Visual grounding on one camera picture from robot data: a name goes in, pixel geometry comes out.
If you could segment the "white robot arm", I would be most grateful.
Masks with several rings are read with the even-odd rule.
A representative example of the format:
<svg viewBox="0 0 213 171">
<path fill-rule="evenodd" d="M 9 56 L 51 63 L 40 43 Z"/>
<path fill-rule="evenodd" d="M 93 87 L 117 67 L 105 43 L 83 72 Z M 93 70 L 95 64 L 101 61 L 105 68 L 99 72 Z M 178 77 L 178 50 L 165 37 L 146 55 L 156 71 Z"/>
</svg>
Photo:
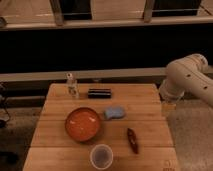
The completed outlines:
<svg viewBox="0 0 213 171">
<path fill-rule="evenodd" d="M 162 115 L 168 117 L 186 92 L 193 94 L 213 108 L 213 79 L 204 71 L 207 59 L 198 53 L 171 61 L 165 68 L 166 78 L 158 91 L 163 99 Z"/>
</svg>

